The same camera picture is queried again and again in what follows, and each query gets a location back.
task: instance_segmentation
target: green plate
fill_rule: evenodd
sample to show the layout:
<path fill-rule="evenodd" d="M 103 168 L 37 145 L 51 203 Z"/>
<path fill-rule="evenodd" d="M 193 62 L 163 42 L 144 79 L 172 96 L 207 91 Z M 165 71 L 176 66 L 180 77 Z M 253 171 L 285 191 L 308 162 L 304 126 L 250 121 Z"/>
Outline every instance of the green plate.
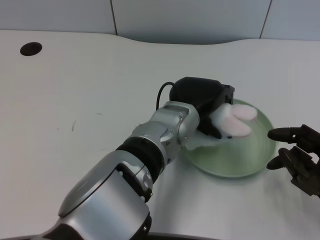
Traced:
<path fill-rule="evenodd" d="M 234 103 L 252 106 L 237 99 Z M 257 111 L 257 119 L 246 122 L 252 128 L 249 137 L 233 138 L 217 146 L 192 151 L 185 148 L 183 153 L 201 170 L 220 177 L 238 178 L 262 170 L 274 157 L 276 142 L 267 137 L 268 131 L 273 129 L 271 122 L 259 109 Z"/>

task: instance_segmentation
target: table surface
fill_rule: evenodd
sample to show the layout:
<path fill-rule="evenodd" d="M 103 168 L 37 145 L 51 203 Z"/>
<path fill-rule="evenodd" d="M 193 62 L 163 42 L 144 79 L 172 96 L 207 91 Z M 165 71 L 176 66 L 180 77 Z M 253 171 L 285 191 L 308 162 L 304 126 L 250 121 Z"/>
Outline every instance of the table surface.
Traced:
<path fill-rule="evenodd" d="M 42 51 L 21 55 L 29 42 Z M 0 238 L 50 228 L 72 186 L 149 120 L 164 82 L 219 80 L 275 127 L 319 131 L 319 73 L 315 41 L 174 45 L 0 31 Z M 217 178 L 180 158 L 154 186 L 151 230 L 224 240 L 319 239 L 320 199 L 290 179 L 285 169 Z"/>

